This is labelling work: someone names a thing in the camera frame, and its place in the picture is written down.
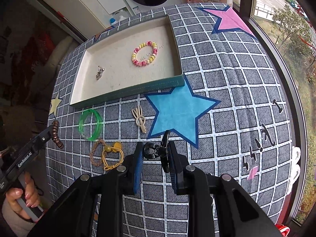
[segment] railing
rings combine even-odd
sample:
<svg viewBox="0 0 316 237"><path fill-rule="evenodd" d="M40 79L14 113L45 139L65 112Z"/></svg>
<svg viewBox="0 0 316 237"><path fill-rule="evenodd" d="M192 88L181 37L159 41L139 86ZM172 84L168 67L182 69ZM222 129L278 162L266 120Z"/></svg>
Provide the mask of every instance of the railing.
<svg viewBox="0 0 316 237"><path fill-rule="evenodd" d="M274 15L273 8L264 3L256 1L254 16L258 16L267 20L272 20Z"/></svg>

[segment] metal bolt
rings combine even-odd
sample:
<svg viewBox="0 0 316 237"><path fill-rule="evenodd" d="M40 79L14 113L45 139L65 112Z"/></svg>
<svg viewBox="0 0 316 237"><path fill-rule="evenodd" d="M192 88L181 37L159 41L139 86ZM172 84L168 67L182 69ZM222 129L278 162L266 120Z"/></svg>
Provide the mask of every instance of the metal bolt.
<svg viewBox="0 0 316 237"><path fill-rule="evenodd" d="M126 170L126 166L118 166L116 170L119 172L124 172Z"/></svg>
<svg viewBox="0 0 316 237"><path fill-rule="evenodd" d="M80 177L80 180L86 181L86 180L88 180L89 178L90 178L90 176L89 176L88 174L84 174L84 175L82 175L82 176Z"/></svg>
<svg viewBox="0 0 316 237"><path fill-rule="evenodd" d="M223 178L223 180L225 180L227 182L229 182L232 179L232 177L229 174L223 174L222 178Z"/></svg>
<svg viewBox="0 0 316 237"><path fill-rule="evenodd" d="M185 169L186 169L187 171L193 172L193 171L195 170L195 166L193 166L193 165L187 165L187 166L185 167Z"/></svg>

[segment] silver pendant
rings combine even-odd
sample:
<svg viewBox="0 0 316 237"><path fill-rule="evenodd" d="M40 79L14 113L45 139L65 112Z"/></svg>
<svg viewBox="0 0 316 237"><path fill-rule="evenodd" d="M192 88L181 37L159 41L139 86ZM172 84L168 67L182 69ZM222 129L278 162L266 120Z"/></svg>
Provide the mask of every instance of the silver pendant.
<svg viewBox="0 0 316 237"><path fill-rule="evenodd" d="M101 68L100 66L98 66L98 67L99 67L99 71L97 72L96 77L97 77L97 79L100 79L100 77L102 77L102 73L103 73L104 69Z"/></svg>

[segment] pink star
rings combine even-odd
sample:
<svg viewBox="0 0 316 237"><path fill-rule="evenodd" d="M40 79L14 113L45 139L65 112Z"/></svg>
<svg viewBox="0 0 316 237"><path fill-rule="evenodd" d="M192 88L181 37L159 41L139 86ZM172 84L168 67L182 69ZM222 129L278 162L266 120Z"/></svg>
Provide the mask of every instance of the pink star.
<svg viewBox="0 0 316 237"><path fill-rule="evenodd" d="M228 32L241 30L245 33L253 36L253 33L247 27L247 25L242 21L242 19L234 12L233 8L226 6L224 10L219 9L207 9L207 8L198 8L201 11L205 11L213 16L218 17L216 24L214 26L213 32Z"/></svg>

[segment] blue gripper pad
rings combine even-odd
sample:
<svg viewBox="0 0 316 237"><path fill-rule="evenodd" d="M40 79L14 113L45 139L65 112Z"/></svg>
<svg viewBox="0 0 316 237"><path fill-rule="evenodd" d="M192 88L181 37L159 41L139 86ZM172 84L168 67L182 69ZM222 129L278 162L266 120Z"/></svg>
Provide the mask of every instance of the blue gripper pad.
<svg viewBox="0 0 316 237"><path fill-rule="evenodd" d="M136 166L135 166L135 171L134 171L134 187L133 187L133 191L135 194L138 193L139 191L139 187L140 187L140 181L141 181L141 177L142 177L142 169L143 169L143 153L142 151L139 153L138 158L137 158L137 162L136 162Z"/></svg>

